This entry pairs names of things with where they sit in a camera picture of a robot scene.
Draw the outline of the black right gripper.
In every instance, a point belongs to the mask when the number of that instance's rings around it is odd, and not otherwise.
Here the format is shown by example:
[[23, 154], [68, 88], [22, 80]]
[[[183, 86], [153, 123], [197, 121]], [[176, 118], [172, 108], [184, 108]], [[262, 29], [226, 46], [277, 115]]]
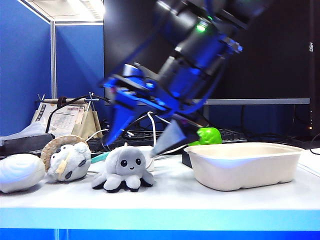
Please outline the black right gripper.
[[150, 152], [153, 158], [199, 140], [197, 131], [206, 122], [196, 112], [215, 89], [215, 57], [169, 56], [159, 72], [137, 62], [119, 61], [105, 73], [101, 85], [111, 106], [106, 145], [133, 120], [138, 103], [176, 118], [156, 141]]

